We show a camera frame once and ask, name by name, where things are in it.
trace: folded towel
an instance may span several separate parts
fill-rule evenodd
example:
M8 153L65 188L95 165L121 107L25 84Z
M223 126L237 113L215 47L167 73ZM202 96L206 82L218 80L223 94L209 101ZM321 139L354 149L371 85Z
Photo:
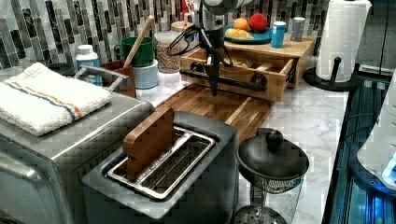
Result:
M0 83L0 118L40 136L111 102L111 93L41 63Z

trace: kitchen counter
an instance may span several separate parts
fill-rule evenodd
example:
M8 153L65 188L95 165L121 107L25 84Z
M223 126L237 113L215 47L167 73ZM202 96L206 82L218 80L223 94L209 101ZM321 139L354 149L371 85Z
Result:
M18 68L0 70L0 81L16 76L19 71ZM179 73L160 73L157 87L136 90L136 94L137 98L156 106L188 84L180 80ZM310 167L293 224L321 222L346 104L346 92L323 91L302 80L296 89L285 91L282 101L273 105L261 126L281 131L284 138L301 147L309 158ZM248 195L249 183L240 176L238 207L249 204Z

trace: white container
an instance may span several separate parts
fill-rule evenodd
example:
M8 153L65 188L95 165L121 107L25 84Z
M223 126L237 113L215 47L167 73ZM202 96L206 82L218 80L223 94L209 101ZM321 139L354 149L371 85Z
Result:
M137 89L150 89L158 84L158 62L146 67L134 67L134 84Z
M76 55L76 61L78 71L82 65L99 67L98 55L93 51L93 47L91 45L78 46L78 55ZM95 84L96 86L103 86L101 77L87 76L85 80Z

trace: teal mug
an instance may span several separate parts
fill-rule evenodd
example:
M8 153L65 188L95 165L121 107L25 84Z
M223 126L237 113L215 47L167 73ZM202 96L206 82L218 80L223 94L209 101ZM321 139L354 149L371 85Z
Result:
M120 56L122 59L128 57L129 52L134 46L134 42L137 37L128 37L121 40L120 44L114 46L114 52L116 55ZM154 52L152 47L152 38L144 37L142 43L137 49L136 54L132 58L132 67L145 67L152 64L154 60Z

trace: container lid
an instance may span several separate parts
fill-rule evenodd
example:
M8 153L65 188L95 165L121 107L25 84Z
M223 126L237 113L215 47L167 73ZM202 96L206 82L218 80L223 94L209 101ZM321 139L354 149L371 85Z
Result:
M273 129L259 129L256 136L244 141L238 148L237 159L240 169L275 180L299 178L309 167L305 153Z
M78 53L79 54L93 53L93 47L92 47L92 45L80 45L80 46L78 46Z
M286 23L283 21L275 21L274 25L286 25Z
M304 17L294 17L293 18L295 21L305 21Z
M154 34L154 37L159 42L171 43L180 34L176 31L161 31Z
M180 33L191 26L192 23L187 21L175 21L171 24L172 30Z

